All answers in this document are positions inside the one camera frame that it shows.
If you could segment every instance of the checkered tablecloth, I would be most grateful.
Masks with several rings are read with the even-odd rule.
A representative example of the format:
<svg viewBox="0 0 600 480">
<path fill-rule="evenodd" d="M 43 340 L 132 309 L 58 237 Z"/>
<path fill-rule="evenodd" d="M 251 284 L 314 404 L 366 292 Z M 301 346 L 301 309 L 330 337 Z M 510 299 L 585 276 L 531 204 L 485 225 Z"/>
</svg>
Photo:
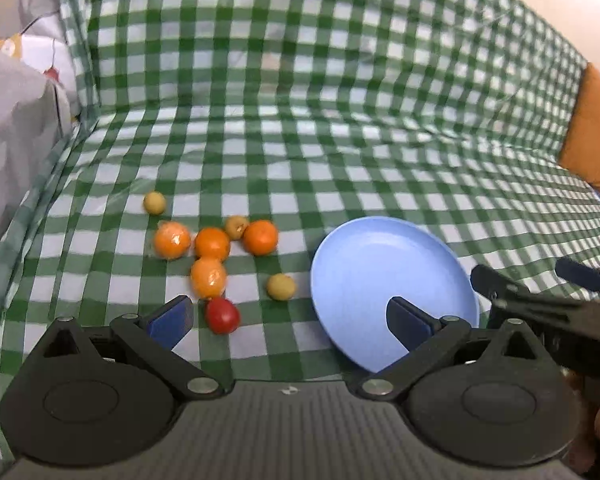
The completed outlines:
<svg viewBox="0 0 600 480">
<path fill-rule="evenodd" d="M 405 218 L 534 290 L 582 294 L 557 256 L 600 266 L 600 202 L 555 163 L 585 61 L 517 0 L 62 0 L 62 17 L 84 113 L 0 245 L 0 396 L 56 316 L 192 294 L 192 258 L 152 254 L 152 189 L 192 232 L 280 228 L 270 256 L 232 246 L 242 326 L 215 336 L 198 313 L 178 345 L 223 381 L 350 369 L 308 272 L 353 218 Z M 288 303 L 264 293 L 276 272 L 298 282 Z"/>
</svg>

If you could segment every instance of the red object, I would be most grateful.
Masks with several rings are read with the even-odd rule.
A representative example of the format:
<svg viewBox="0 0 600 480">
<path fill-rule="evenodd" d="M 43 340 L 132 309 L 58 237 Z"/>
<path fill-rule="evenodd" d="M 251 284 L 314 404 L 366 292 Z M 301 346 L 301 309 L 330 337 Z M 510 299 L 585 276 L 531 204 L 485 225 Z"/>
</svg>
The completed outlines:
<svg viewBox="0 0 600 480">
<path fill-rule="evenodd" d="M 53 79 L 54 81 L 60 81 L 60 74 L 58 73 L 58 70 L 53 67 L 47 68 L 44 71 L 44 75 L 46 75 L 49 79 Z"/>
<path fill-rule="evenodd" d="M 240 326 L 240 311 L 225 298 L 213 298 L 206 304 L 205 319 L 214 334 L 229 334 Z"/>
</svg>

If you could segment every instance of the ribbed gray surface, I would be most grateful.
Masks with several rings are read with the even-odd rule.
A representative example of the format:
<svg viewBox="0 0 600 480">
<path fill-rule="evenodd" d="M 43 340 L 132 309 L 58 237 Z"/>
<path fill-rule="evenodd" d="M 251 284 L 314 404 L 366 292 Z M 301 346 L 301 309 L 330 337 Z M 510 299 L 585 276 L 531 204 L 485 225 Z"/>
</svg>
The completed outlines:
<svg viewBox="0 0 600 480">
<path fill-rule="evenodd" d="M 238 382 L 227 397 L 192 402 L 163 440 L 125 462 L 62 470 L 21 460 L 4 480 L 578 478 L 558 461 L 509 472 L 467 466 L 424 446 L 394 406 L 352 396 L 342 382 L 293 384 L 291 395 L 289 386 Z"/>
</svg>

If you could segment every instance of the orange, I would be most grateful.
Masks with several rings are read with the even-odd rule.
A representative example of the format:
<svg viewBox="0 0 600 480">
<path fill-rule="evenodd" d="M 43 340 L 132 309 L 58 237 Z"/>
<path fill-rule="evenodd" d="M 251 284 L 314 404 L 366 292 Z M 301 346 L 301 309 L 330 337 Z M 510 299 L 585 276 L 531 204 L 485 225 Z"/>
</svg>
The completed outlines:
<svg viewBox="0 0 600 480">
<path fill-rule="evenodd" d="M 191 247 L 191 234 L 178 222 L 160 222 L 154 236 L 154 248 L 158 256 L 175 260 Z"/>
<path fill-rule="evenodd" d="M 219 260 L 203 256 L 191 266 L 191 285 L 196 295 L 206 300 L 222 296 L 226 286 L 226 270 Z"/>
<path fill-rule="evenodd" d="M 269 254 L 278 244 L 278 229 L 269 220 L 251 222 L 244 230 L 242 244 L 254 256 Z"/>
<path fill-rule="evenodd" d="M 196 240 L 194 241 L 194 248 L 196 250 L 196 256 L 208 256 L 209 258 L 215 258 L 224 262 L 229 256 L 229 235 L 219 229 L 218 227 L 205 227 L 202 229 Z"/>
</svg>

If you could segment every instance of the orange object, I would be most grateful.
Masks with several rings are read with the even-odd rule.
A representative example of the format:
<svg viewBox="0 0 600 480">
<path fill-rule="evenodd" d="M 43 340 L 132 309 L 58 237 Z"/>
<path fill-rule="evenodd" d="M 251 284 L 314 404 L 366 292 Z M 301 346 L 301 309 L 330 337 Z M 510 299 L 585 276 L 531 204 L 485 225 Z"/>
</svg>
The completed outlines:
<svg viewBox="0 0 600 480">
<path fill-rule="evenodd" d="M 600 72 L 587 65 L 558 164 L 600 191 Z"/>
<path fill-rule="evenodd" d="M 215 258 L 203 256 L 191 266 L 191 285 L 202 300 L 222 296 L 226 286 L 226 270 Z"/>
<path fill-rule="evenodd" d="M 229 235 L 218 227 L 205 227 L 200 230 L 193 242 L 196 256 L 207 256 L 224 262 L 229 256 Z"/>
<path fill-rule="evenodd" d="M 175 260 L 191 247 L 191 234 L 178 222 L 160 222 L 154 236 L 154 248 L 158 256 Z"/>
<path fill-rule="evenodd" d="M 269 220 L 256 220 L 245 229 L 242 244 L 254 256 L 269 254 L 278 244 L 278 228 Z"/>
</svg>

